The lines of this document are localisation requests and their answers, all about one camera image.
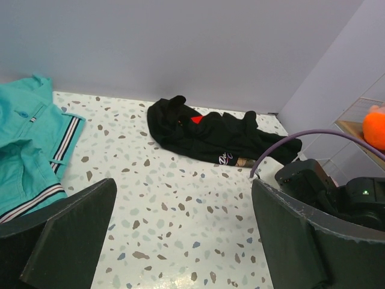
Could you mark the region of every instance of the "terrazzo floor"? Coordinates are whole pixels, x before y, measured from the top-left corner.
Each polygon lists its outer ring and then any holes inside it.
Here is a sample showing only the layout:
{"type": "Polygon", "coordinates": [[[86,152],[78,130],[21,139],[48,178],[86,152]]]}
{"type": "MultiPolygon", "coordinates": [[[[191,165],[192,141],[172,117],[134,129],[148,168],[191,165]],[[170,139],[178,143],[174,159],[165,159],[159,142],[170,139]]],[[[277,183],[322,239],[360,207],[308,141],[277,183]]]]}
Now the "terrazzo floor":
{"type": "MultiPolygon", "coordinates": [[[[114,178],[118,187],[92,289],[273,288],[251,203],[250,169],[159,148],[146,122],[151,102],[61,92],[54,99],[87,119],[63,179],[66,192],[103,178],[114,178]]],[[[257,122],[264,131],[287,135],[274,116],[257,122]]],[[[267,158],[260,173],[275,166],[267,158]]]]}

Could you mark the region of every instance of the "wooden shelf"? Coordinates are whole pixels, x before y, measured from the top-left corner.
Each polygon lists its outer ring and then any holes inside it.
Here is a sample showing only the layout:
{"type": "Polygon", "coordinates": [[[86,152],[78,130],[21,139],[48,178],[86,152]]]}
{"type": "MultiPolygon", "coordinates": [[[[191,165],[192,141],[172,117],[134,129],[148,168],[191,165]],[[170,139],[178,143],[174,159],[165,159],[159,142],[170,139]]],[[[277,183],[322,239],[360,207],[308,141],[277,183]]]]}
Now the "wooden shelf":
{"type": "MultiPolygon", "coordinates": [[[[360,138],[361,140],[365,140],[363,138],[362,132],[362,123],[359,122],[347,122],[344,120],[337,120],[336,125],[345,133],[350,134],[354,137],[360,138]]],[[[360,146],[360,148],[373,160],[376,164],[378,164],[383,170],[385,170],[385,162],[374,155],[372,152],[369,152],[367,149],[360,146]]]]}

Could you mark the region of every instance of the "teal shorts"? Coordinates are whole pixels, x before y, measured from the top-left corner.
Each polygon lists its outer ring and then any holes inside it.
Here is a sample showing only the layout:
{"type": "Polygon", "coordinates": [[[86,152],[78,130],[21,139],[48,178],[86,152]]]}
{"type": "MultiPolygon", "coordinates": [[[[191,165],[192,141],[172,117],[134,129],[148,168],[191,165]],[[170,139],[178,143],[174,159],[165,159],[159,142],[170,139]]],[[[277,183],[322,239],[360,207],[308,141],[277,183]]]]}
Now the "teal shorts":
{"type": "Polygon", "coordinates": [[[84,126],[52,102],[49,78],[0,85],[0,223],[66,197],[60,180],[84,126]]]}

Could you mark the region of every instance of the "black hoodie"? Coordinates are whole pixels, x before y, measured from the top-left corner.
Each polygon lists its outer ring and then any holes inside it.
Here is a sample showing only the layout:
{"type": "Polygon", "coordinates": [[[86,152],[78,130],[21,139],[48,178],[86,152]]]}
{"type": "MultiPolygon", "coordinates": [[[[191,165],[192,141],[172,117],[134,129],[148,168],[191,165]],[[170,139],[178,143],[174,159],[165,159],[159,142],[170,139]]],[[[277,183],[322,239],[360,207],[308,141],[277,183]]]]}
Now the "black hoodie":
{"type": "MultiPolygon", "coordinates": [[[[200,161],[235,166],[241,158],[258,159],[283,138],[257,129],[254,111],[246,112],[243,119],[229,113],[209,113],[196,124],[191,118],[201,114],[185,102],[181,95],[161,99],[147,111],[151,136],[166,150],[200,161]]],[[[297,157],[301,147],[301,140],[291,140],[270,156],[285,165],[297,157]]]]}

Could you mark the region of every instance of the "red tag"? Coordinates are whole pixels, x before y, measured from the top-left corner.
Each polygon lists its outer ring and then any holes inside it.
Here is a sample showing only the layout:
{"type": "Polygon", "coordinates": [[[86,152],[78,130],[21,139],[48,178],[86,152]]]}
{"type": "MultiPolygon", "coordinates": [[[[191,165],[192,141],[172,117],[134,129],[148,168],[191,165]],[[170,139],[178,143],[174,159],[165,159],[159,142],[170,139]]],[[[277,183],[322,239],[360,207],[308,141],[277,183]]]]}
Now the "red tag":
{"type": "Polygon", "coordinates": [[[195,117],[192,117],[191,120],[193,122],[195,122],[196,124],[200,123],[200,121],[202,120],[203,116],[195,116],[195,117]]]}

